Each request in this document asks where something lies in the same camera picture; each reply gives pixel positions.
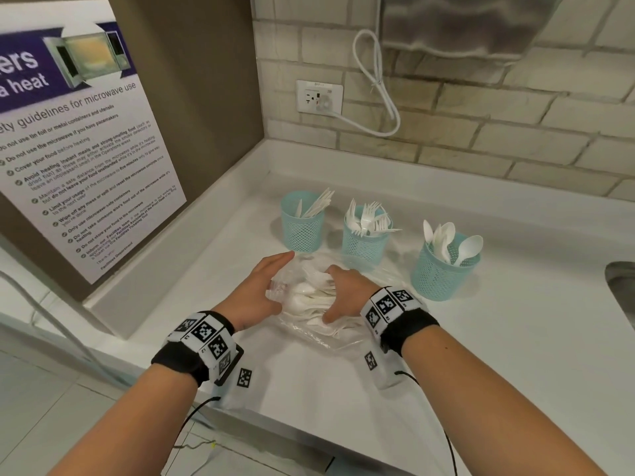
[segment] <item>wall socket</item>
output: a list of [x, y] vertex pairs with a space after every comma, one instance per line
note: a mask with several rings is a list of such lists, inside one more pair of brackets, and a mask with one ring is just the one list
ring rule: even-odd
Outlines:
[[[298, 111], [328, 115], [328, 113], [324, 112], [324, 110], [328, 109], [340, 115], [342, 114], [343, 85], [296, 80], [295, 87]], [[319, 105], [322, 105], [324, 110], [320, 110]]]

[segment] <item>backsplash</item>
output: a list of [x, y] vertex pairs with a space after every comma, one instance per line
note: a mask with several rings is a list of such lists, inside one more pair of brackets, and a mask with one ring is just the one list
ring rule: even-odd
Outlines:
[[[386, 50], [402, 116], [391, 139], [295, 104], [298, 79], [343, 84], [345, 117], [392, 127], [351, 54], [376, 2], [253, 0], [270, 138], [635, 201], [635, 0], [563, 0], [509, 66]], [[368, 47], [361, 59], [371, 66]]]

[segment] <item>stainless steel sink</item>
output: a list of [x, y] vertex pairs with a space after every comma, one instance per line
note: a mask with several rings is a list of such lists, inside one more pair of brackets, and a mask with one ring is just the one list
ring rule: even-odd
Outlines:
[[611, 262], [605, 276], [608, 287], [635, 329], [635, 263]]

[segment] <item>hand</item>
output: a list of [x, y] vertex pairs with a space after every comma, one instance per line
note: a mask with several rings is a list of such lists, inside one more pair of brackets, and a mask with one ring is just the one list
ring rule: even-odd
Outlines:
[[267, 299], [265, 293], [271, 279], [294, 257], [293, 251], [265, 257], [249, 277], [214, 309], [232, 323], [236, 332], [259, 324], [270, 315], [280, 314], [282, 304]]
[[370, 296], [381, 289], [356, 270], [344, 270], [337, 265], [331, 265], [326, 272], [335, 281], [337, 296], [335, 303], [322, 316], [325, 324], [330, 324], [345, 315], [360, 315]]

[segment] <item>poster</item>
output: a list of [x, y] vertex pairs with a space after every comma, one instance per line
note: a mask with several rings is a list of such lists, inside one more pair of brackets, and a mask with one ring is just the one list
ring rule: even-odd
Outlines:
[[107, 0], [2, 6], [0, 190], [90, 283], [185, 203]]

